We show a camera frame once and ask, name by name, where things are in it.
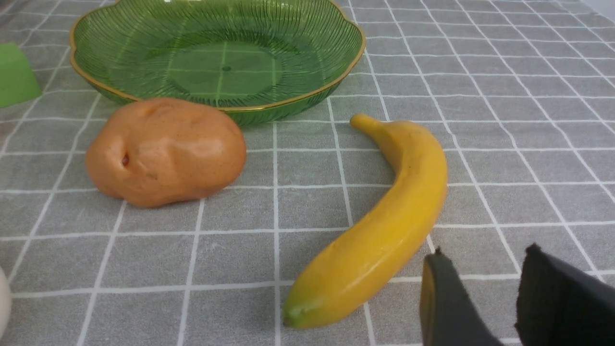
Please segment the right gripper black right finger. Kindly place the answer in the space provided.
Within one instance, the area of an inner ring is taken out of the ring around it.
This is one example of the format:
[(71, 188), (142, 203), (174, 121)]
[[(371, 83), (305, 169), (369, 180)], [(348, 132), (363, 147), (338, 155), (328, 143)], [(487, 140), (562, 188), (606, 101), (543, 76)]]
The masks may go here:
[(537, 244), (526, 249), (515, 328), (525, 346), (612, 346), (615, 290)]

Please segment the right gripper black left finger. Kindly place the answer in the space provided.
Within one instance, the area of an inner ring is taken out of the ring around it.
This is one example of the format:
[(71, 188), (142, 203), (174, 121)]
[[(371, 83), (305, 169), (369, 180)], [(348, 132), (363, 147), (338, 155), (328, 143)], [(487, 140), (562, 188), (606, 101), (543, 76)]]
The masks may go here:
[(424, 346), (500, 346), (475, 309), (452, 261), (438, 247), (422, 263), (419, 303)]

